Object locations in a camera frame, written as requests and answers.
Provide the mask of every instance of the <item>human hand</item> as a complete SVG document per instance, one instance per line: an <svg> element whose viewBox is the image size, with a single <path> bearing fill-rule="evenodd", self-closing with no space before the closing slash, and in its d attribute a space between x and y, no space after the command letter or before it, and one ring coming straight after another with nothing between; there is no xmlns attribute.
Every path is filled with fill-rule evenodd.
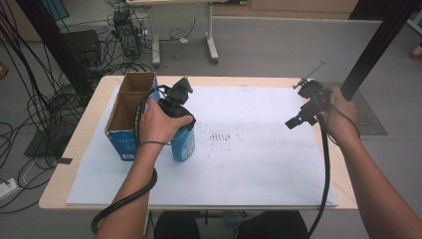
<svg viewBox="0 0 422 239"><path fill-rule="evenodd" d="M193 121L193 116L171 118L166 115L153 98L148 98L149 110L142 114L139 124L139 142L159 141L167 143L177 130Z"/></svg>
<svg viewBox="0 0 422 239"><path fill-rule="evenodd" d="M339 87L332 89L334 105L323 113L329 134L342 145L350 139L358 139L356 130L357 109L353 102L348 102Z"/></svg>

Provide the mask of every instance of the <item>blue container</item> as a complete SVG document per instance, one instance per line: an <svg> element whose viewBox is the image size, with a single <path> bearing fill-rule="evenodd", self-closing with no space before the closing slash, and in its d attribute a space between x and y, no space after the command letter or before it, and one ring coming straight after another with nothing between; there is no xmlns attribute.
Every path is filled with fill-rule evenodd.
<svg viewBox="0 0 422 239"><path fill-rule="evenodd" d="M171 151L176 161L184 161L192 155L195 150L195 133L189 131L186 126L182 127L171 140Z"/></svg>

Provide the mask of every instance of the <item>power strip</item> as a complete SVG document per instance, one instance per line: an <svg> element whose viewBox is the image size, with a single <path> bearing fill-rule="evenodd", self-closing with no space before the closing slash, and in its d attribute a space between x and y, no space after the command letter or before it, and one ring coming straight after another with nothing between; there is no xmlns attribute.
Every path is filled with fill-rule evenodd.
<svg viewBox="0 0 422 239"><path fill-rule="evenodd" d="M7 180L7 182L8 183L3 182L2 184L0 184L0 200L19 190L14 178L10 178L9 180Z"/></svg>

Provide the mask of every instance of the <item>person's right arm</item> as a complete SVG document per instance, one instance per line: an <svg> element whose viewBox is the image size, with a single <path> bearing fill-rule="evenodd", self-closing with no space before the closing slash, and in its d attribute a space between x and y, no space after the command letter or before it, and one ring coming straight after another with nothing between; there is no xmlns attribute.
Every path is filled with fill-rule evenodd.
<svg viewBox="0 0 422 239"><path fill-rule="evenodd" d="M356 109L334 88L335 107L356 121ZM341 149L360 217L370 238L422 238L422 221L376 166L354 125L335 108L324 112L328 131Z"/></svg>

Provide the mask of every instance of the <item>blue box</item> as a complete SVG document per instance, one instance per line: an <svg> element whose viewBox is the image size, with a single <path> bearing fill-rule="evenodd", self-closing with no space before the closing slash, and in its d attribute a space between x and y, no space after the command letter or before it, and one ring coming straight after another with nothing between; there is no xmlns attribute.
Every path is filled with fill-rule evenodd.
<svg viewBox="0 0 422 239"><path fill-rule="evenodd" d="M134 140L136 107L152 87L158 86L155 73L127 73L117 93L114 106L105 126L105 135L124 161L134 160L137 146ZM159 92L151 95L157 101Z"/></svg>

